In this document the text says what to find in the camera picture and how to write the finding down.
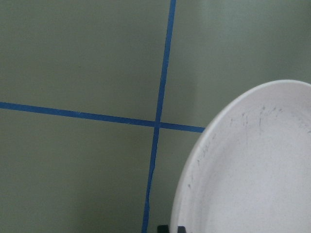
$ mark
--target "gray surface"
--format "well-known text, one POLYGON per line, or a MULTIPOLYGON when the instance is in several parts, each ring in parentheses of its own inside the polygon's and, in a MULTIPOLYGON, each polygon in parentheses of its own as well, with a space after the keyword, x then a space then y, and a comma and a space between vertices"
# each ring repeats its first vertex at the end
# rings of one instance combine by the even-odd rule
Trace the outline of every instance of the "gray surface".
POLYGON ((154 120, 169 1, 0 2, 0 100, 154 120))
POLYGON ((311 83, 308 0, 178 0, 162 120, 205 127, 246 90, 311 83))
POLYGON ((160 130, 150 195, 148 233, 156 233, 158 225, 170 223, 173 200, 180 173, 194 143, 200 135, 200 133, 160 130))
POLYGON ((0 232, 140 232, 153 130, 0 110, 0 232))

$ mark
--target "plate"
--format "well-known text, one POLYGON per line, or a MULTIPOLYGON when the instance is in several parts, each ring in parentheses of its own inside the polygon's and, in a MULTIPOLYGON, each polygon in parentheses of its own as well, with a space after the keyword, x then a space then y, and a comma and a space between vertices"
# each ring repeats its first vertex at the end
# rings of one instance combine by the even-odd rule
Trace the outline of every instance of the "plate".
POLYGON ((170 232, 311 232, 311 85, 279 80, 225 107, 179 180, 170 232))

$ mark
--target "blue tape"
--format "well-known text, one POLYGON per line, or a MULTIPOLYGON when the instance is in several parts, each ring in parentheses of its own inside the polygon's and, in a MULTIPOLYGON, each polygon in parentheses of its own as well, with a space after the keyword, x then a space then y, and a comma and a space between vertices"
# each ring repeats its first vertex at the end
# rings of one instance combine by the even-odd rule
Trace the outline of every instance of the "blue tape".
POLYGON ((166 84, 166 78, 167 78, 167 70, 169 66, 175 6, 176 6, 176 0, 171 0, 169 18, 168 18, 167 29, 166 29, 166 38, 165 38, 165 46, 164 46, 164 54, 163 54, 160 87, 159 87, 156 114, 155 114, 154 137, 153 137, 152 148, 151 148, 149 175, 148 175, 148 182, 147 182, 147 191, 146 191, 141 233, 147 233, 148 222, 149 222, 149 211, 150 211, 149 197, 150 197, 150 189, 151 189, 153 172, 156 166, 156 151, 157 151, 157 143, 158 143, 158 138, 159 138, 159 129, 161 126, 161 115, 162 115, 162 107, 163 107, 163 100, 164 100, 165 84, 166 84))
POLYGON ((75 112, 75 111, 69 111, 69 110, 37 107, 37 106, 30 106, 30 105, 23 105, 23 104, 16 104, 16 103, 0 102, 0 108, 24 111, 24 112, 32 112, 32 113, 57 115, 57 116, 63 116, 63 117, 75 117, 75 118, 90 119, 90 120, 116 122, 116 123, 130 124, 130 125, 141 125, 141 126, 149 126, 149 127, 154 127, 155 125, 153 121, 149 121, 149 120, 140 120, 140 119, 118 117, 118 116, 107 116, 107 115, 101 115, 101 114, 75 112))
POLYGON ((178 124, 170 124, 170 123, 161 123, 161 128, 170 129, 170 130, 182 130, 189 132, 202 133, 205 128, 197 127, 197 126, 189 126, 189 125, 178 125, 178 124))

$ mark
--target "blue grid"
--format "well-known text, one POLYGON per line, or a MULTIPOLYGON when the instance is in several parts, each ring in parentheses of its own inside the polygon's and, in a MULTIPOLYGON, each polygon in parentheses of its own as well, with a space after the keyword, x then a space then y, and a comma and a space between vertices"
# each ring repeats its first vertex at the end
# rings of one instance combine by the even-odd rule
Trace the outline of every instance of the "blue grid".
POLYGON ((40 114, 48 114, 48 115, 56 115, 56 116, 64 116, 64 117, 83 118, 83 119, 90 119, 90 120, 99 120, 99 121, 106 121, 106 122, 115 122, 115 123, 153 127, 154 135, 153 135, 153 142, 152 142, 152 148, 151 148, 151 158, 150 158, 149 175, 148 175, 148 183, 147 183, 147 190, 146 190, 146 198, 145 198, 141 233, 147 233, 147 228, 148 228, 149 210, 150 210, 149 197, 150 197, 150 189, 151 189, 151 184, 152 184, 153 172, 156 166, 156 152, 157 152, 157 144, 158 144, 158 138, 159 138, 159 129, 163 128, 163 129, 171 129, 171 130, 196 132, 196 133, 202 133, 203 130, 205 129, 205 128, 196 127, 196 126, 161 122, 162 107, 163 107, 164 93, 165 93, 165 84, 166 84, 167 70, 168 70, 168 65, 169 65, 171 39, 172 39, 172 34, 173 34, 175 6, 176 6, 176 0, 171 0, 155 121, 133 119, 133 118, 126 118, 126 117, 119 117, 119 116, 92 114, 92 113, 85 113, 85 112, 76 112, 76 111, 31 106, 31 105, 24 105, 24 104, 17 104, 17 103, 0 102, 0 109, 9 109, 9 110, 32 112, 32 113, 40 113, 40 114))

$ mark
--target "black object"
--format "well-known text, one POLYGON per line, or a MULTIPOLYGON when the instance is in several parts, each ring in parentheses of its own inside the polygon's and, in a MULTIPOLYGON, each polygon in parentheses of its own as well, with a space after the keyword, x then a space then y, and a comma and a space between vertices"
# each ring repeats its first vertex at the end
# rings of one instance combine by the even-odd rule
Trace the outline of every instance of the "black object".
MULTIPOLYGON (((157 233, 170 233, 169 225, 159 225, 157 227, 157 233)), ((183 226, 179 226, 177 233, 187 233, 186 228, 183 226)))

